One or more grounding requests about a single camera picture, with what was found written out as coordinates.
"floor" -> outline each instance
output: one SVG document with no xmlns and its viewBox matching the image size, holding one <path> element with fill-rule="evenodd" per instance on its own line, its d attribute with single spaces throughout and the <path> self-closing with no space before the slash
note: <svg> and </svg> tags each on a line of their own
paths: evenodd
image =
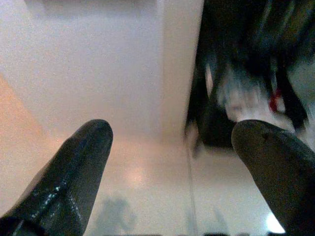
<svg viewBox="0 0 315 236">
<path fill-rule="evenodd" d="M 47 149 L 37 137 L 17 142 L 1 150 L 0 214 L 61 143 Z M 271 216 L 232 150 L 202 147 L 193 159 L 183 144 L 115 137 L 85 236 L 258 236 Z"/>
</svg>

